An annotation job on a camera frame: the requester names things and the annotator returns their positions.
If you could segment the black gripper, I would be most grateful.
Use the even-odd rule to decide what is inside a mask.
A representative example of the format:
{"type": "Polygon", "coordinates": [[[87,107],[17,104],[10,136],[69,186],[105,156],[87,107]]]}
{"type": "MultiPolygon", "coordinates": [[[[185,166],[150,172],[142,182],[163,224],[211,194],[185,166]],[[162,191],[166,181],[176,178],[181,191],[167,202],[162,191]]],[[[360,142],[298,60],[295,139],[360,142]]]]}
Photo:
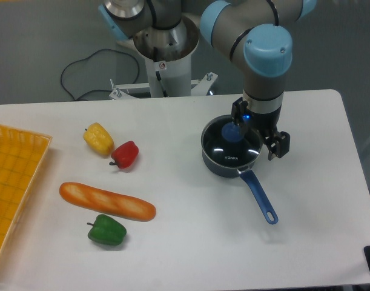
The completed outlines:
{"type": "Polygon", "coordinates": [[[233,102],[231,116],[239,132],[245,136],[249,129],[257,131],[268,149],[268,160],[282,158],[289,152],[290,134],[277,130],[281,107],[271,113],[255,113],[247,109],[248,102],[242,97],[233,102]]]}

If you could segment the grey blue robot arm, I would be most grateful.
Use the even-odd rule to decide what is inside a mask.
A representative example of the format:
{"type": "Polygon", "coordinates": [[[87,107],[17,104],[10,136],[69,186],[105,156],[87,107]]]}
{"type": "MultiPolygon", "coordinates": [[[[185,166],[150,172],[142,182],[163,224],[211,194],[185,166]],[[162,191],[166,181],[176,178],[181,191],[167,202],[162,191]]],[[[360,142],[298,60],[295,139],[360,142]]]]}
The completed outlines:
{"type": "Polygon", "coordinates": [[[116,40],[133,42],[144,58],[154,98],[189,96],[191,55],[200,39],[243,73],[243,99],[233,107],[236,123],[261,136],[269,158],[289,152],[290,137],[277,129],[292,37],[285,25],[315,8],[315,1],[214,1],[194,22],[180,1],[104,1],[98,8],[116,40]]]}

